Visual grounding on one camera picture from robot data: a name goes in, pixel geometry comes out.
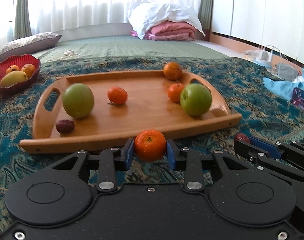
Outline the bright orange tangerine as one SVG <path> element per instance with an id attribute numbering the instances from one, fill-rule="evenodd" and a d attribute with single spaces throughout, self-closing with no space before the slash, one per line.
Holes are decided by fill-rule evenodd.
<path id="1" fill-rule="evenodd" d="M 179 103 L 180 95 L 184 88 L 185 86 L 181 83 L 172 84 L 167 90 L 168 98 L 174 103 Z"/>

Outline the small oval orange tangerine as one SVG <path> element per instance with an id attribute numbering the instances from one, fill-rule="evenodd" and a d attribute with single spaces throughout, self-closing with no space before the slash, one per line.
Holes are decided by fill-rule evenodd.
<path id="1" fill-rule="evenodd" d="M 128 99 L 128 94 L 121 87 L 111 87 L 108 90 L 108 99 L 114 105 L 123 105 Z"/>

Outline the teal paisley blanket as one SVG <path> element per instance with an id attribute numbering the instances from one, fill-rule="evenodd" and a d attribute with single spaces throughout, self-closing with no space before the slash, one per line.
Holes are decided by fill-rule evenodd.
<path id="1" fill-rule="evenodd" d="M 237 133 L 270 143 L 304 143 L 304 110 L 264 87 L 263 79 L 270 77 L 265 68 L 236 57 L 179 59 L 180 82 L 204 82 L 212 94 L 209 111 L 194 118 L 168 98 L 172 82 L 162 70 L 166 62 L 108 57 L 44 63 L 30 87 L 0 95 L 0 232 L 12 223 L 4 196 L 13 183 L 72 152 L 99 153 L 144 130 L 158 130 L 178 147 L 203 154 L 233 154 Z M 62 96 L 81 82 L 91 88 L 94 108 L 62 135 L 55 128 L 57 120 L 68 118 Z"/>

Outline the dark patterned packet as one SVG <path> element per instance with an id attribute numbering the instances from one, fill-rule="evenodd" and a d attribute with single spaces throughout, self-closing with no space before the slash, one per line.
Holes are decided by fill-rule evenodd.
<path id="1" fill-rule="evenodd" d="M 298 87 L 294 88 L 290 102 L 304 110 L 304 90 Z"/>

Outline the green apple right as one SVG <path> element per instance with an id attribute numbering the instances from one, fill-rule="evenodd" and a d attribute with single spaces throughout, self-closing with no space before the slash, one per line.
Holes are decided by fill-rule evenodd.
<path id="1" fill-rule="evenodd" d="M 190 116 L 198 117 L 205 114 L 212 104 L 210 90 L 200 83 L 187 85 L 180 94 L 180 105 Z"/>

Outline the green apple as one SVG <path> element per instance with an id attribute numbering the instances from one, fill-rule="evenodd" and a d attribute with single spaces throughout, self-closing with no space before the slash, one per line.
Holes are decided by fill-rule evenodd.
<path id="1" fill-rule="evenodd" d="M 210 90 L 200 83 L 187 85 L 180 94 L 180 105 L 190 116 L 198 117 L 205 114 L 212 104 Z"/>
<path id="2" fill-rule="evenodd" d="M 65 112 L 75 119 L 88 116 L 95 104 L 92 90 L 83 83 L 70 85 L 62 96 L 62 104 Z"/>

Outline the dark red jujube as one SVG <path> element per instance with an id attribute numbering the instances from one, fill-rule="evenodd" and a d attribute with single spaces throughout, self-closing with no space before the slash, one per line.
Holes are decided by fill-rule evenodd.
<path id="1" fill-rule="evenodd" d="M 60 134 L 67 134 L 74 130 L 75 124 L 72 120 L 64 119 L 57 121 L 55 127 Z"/>

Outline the light blue cloth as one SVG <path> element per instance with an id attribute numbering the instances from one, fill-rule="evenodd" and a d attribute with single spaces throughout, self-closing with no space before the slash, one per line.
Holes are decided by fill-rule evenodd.
<path id="1" fill-rule="evenodd" d="M 263 85 L 272 93 L 290 101 L 293 95 L 293 90 L 299 88 L 304 91 L 304 69 L 302 76 L 297 78 L 296 82 L 289 81 L 273 81 L 269 78 L 263 78 Z"/>

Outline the grey pouch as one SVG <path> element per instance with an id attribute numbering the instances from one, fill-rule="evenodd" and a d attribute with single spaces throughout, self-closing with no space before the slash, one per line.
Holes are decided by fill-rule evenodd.
<path id="1" fill-rule="evenodd" d="M 299 72 L 290 64 L 278 63 L 275 67 L 276 67 L 276 75 L 280 79 L 292 82 L 299 75 Z"/>

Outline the wooden serving tray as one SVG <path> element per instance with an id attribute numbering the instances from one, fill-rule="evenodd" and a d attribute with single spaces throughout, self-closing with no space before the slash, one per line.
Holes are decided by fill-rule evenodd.
<path id="1" fill-rule="evenodd" d="M 84 83 L 95 98 L 95 105 L 87 117 L 75 120 L 75 128 L 60 134 L 55 124 L 69 119 L 62 106 L 64 91 L 74 83 Z M 180 83 L 200 83 L 212 94 L 208 112 L 198 118 L 189 116 L 167 95 L 171 81 L 161 70 L 105 72 L 59 77 L 43 92 L 35 108 L 31 139 L 23 139 L 20 146 L 28 153 L 73 153 L 78 150 L 97 151 L 123 145 L 128 139 L 147 129 L 155 129 L 169 139 L 179 139 L 234 127 L 242 119 L 231 113 L 221 94 L 202 77 L 183 72 Z M 108 99 L 111 87 L 127 91 L 123 105 Z"/>

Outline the green apple left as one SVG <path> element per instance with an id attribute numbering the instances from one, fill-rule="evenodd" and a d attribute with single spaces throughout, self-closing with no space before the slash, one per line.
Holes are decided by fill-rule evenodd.
<path id="1" fill-rule="evenodd" d="M 95 104 L 92 90 L 83 83 L 70 85 L 62 96 L 62 104 L 65 112 L 75 119 L 88 116 Z"/>

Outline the white charger plug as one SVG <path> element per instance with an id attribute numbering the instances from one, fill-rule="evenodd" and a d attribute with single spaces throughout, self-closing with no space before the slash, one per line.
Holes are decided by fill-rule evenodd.
<path id="1" fill-rule="evenodd" d="M 272 59 L 273 59 L 273 53 L 271 51 L 267 51 L 266 47 L 260 46 L 259 54 L 256 57 L 256 60 L 262 63 L 271 63 Z"/>

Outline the dull orange in tray corner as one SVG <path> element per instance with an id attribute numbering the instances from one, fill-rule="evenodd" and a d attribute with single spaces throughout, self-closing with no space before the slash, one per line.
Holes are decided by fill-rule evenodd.
<path id="1" fill-rule="evenodd" d="M 163 73 L 167 79 L 176 81 L 181 77 L 182 69 L 179 63 L 170 61 L 164 65 Z"/>

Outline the pink folded blanket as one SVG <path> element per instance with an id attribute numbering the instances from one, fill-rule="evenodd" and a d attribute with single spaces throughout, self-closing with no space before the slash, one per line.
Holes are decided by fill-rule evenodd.
<path id="1" fill-rule="evenodd" d="M 137 24 L 130 35 L 153 41 L 192 41 L 196 28 L 187 22 L 163 21 Z"/>

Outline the reddish orange mango in bowl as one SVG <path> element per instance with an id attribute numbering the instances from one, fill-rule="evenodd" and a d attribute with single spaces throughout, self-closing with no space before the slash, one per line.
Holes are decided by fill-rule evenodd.
<path id="1" fill-rule="evenodd" d="M 36 71 L 36 67 L 31 63 L 27 63 L 27 64 L 22 66 L 21 71 L 25 72 L 27 77 L 30 78 L 30 77 L 32 77 L 32 75 Z"/>

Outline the green quilted bedspread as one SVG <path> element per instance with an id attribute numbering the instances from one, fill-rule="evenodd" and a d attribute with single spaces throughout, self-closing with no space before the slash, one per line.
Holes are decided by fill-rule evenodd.
<path id="1" fill-rule="evenodd" d="M 222 59 L 226 55 L 191 41 L 140 40 L 130 35 L 104 36 L 62 41 L 33 54 L 42 63 L 94 57 L 195 57 Z"/>

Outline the yellow mango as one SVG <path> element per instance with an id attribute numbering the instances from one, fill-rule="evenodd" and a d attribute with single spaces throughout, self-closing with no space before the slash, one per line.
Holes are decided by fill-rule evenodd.
<path id="1" fill-rule="evenodd" d="M 23 71 L 14 71 L 10 72 L 4 76 L 0 81 L 0 87 L 6 88 L 10 87 L 16 83 L 21 83 L 27 81 L 28 77 Z"/>

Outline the small orange fruit in bowl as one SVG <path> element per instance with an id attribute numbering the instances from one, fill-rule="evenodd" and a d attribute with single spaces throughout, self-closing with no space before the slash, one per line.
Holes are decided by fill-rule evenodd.
<path id="1" fill-rule="evenodd" d="M 19 68 L 19 66 L 13 64 L 13 65 L 10 65 L 6 71 L 5 71 L 5 74 L 9 74 L 10 72 L 14 72 L 14 71 L 20 71 L 21 69 Z"/>

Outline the green curtain right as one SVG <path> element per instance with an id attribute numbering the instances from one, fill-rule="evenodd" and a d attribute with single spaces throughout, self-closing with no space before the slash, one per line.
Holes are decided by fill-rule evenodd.
<path id="1" fill-rule="evenodd" d="M 213 12 L 213 0 L 201 0 L 198 18 L 202 25 L 203 31 L 211 30 Z"/>

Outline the green curtain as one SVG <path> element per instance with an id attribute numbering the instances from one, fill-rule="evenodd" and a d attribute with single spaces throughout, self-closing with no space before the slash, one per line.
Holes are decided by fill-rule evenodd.
<path id="1" fill-rule="evenodd" d="M 13 0 L 13 5 L 15 9 L 14 38 L 31 36 L 28 0 Z"/>
<path id="2" fill-rule="evenodd" d="M 213 12 L 213 0 L 201 0 L 198 18 L 202 25 L 203 31 L 211 30 Z"/>

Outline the floral grey pillow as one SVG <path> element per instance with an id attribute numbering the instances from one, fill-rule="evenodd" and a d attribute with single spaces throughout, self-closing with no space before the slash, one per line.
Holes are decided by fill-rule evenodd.
<path id="1" fill-rule="evenodd" d="M 0 48 L 0 61 L 10 56 L 33 54 L 54 47 L 62 35 L 52 32 L 35 34 L 8 42 Z"/>

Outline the white crumpled duvet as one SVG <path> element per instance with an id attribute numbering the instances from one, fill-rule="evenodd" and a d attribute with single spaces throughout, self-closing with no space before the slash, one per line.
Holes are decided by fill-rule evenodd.
<path id="1" fill-rule="evenodd" d="M 177 4 L 141 3 L 130 12 L 128 21 L 138 37 L 142 39 L 146 32 L 165 21 L 186 22 L 195 27 L 203 36 L 201 22 L 193 9 Z"/>

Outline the red ribbed fruit bowl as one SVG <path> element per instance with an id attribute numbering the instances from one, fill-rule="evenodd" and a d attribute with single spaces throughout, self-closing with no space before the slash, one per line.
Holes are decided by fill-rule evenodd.
<path id="1" fill-rule="evenodd" d="M 30 54 L 10 56 L 0 63 L 0 95 L 10 96 L 32 85 L 41 61 Z"/>

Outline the green curtain left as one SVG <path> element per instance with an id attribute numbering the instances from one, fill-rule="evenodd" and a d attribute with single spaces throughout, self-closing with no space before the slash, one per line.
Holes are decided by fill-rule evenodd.
<path id="1" fill-rule="evenodd" d="M 13 0 L 13 5 L 15 9 L 14 38 L 31 36 L 28 0 Z"/>

